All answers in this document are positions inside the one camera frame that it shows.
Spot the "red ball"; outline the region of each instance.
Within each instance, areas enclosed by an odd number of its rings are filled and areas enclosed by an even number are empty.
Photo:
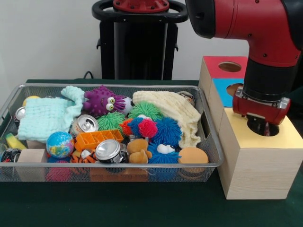
[[[144,119],[138,126],[139,132],[143,137],[153,138],[158,133],[157,124],[151,119]]]

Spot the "cream towel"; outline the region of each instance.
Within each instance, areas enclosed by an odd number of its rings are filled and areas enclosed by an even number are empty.
[[[169,91],[137,91],[133,95],[134,104],[142,101],[154,104],[162,114],[178,122],[182,131],[179,141],[181,148],[196,147],[201,141],[196,136],[201,114],[181,95]]]

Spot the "green table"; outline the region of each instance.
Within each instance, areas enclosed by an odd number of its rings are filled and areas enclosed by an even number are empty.
[[[197,85],[90,79],[28,82]],[[227,201],[217,171],[206,183],[1,183],[0,193],[3,227],[303,226],[302,172],[282,201]]]

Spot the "blue panel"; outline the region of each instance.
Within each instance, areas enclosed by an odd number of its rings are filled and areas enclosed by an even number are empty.
[[[232,97],[226,89],[229,85],[244,83],[244,79],[213,79],[224,107],[232,107]]]

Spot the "black cable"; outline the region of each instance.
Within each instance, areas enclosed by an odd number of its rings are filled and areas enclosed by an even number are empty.
[[[87,71],[87,72],[84,74],[83,79],[86,79],[86,77],[87,77],[88,74],[90,75],[90,77],[91,77],[92,79],[94,79],[94,76],[93,76],[93,74],[91,73],[91,71]]]

